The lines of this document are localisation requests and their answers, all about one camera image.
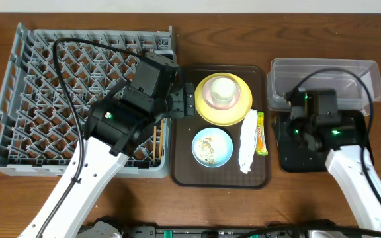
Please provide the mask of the white napkin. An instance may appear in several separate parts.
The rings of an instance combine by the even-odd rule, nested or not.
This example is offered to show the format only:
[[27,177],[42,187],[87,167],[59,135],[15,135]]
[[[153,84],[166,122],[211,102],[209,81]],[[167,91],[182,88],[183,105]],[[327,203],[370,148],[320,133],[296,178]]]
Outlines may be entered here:
[[251,171],[257,136],[257,111],[250,109],[241,125],[238,162],[240,171],[247,174]]

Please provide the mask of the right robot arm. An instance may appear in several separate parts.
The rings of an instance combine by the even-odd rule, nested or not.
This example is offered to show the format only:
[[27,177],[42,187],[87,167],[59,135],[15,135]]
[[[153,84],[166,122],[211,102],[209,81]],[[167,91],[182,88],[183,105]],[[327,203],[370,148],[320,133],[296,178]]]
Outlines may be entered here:
[[333,89],[285,94],[276,141],[287,172],[327,171],[342,190],[360,228],[381,232],[381,180],[371,159],[371,125],[356,110],[339,110]]

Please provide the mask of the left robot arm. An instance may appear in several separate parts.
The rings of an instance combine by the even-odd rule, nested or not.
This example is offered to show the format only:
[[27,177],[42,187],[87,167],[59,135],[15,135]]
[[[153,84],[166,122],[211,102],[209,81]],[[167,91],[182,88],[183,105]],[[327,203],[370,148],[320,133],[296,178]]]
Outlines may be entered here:
[[178,64],[147,52],[131,82],[117,83],[89,109],[67,169],[21,237],[75,237],[84,219],[133,150],[175,113],[171,88]]

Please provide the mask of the green orange snack wrapper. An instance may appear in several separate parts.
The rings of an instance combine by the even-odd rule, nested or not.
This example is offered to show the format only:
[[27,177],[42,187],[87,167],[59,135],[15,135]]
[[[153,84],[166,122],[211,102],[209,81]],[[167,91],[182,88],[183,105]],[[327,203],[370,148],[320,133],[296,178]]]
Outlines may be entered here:
[[265,156],[268,155],[268,150],[265,141],[265,130],[264,130],[264,113],[257,113],[257,144],[255,151],[258,155]]

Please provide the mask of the rice food waste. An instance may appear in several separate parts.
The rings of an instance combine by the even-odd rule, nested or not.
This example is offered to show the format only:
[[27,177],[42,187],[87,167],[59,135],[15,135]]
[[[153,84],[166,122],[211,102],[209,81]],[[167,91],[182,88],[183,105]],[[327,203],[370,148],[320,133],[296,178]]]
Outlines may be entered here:
[[197,159],[205,165],[214,166],[217,163],[216,140],[216,136],[206,136],[196,141],[194,152]]

